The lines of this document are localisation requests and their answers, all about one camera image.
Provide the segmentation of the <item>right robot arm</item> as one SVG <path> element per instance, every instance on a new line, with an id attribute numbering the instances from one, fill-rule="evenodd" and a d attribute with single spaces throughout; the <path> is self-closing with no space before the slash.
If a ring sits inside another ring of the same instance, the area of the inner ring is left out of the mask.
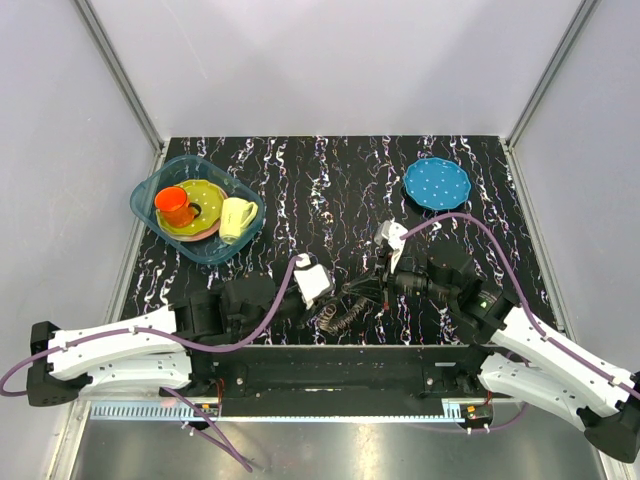
<path id="1" fill-rule="evenodd" d="M 373 271 L 342 292 L 382 305 L 395 295 L 444 303 L 474 362 L 454 371 L 466 396 L 482 390 L 545 410 L 575 426 L 602 453 L 624 463 L 639 454 L 639 376 L 588 352 L 529 312 L 514 291 L 482 279 L 459 248 L 432 250 L 418 271 L 382 248 Z"/>

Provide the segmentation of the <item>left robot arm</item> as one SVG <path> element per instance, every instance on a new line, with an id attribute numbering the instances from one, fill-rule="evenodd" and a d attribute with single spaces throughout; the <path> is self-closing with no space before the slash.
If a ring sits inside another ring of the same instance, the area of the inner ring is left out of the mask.
<path id="1" fill-rule="evenodd" d="M 226 346 L 249 336 L 265 318 L 295 320 L 332 292 L 316 265 L 293 274 L 282 295 L 274 280 L 250 272 L 210 291 L 139 317 L 88 329 L 64 330 L 49 321 L 31 328 L 27 399 L 33 407 L 69 403 L 87 393 L 157 392 L 186 388 L 196 396 L 215 386 L 216 372 L 188 356 L 191 343 Z"/>

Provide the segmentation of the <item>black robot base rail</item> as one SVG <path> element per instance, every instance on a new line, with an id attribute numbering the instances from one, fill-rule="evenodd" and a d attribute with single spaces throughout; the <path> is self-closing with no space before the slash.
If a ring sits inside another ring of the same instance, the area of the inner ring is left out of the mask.
<path id="1" fill-rule="evenodd" d="M 418 417 L 485 400 L 483 351 L 463 346 L 249 346 L 191 356 L 188 396 L 228 417 Z"/>

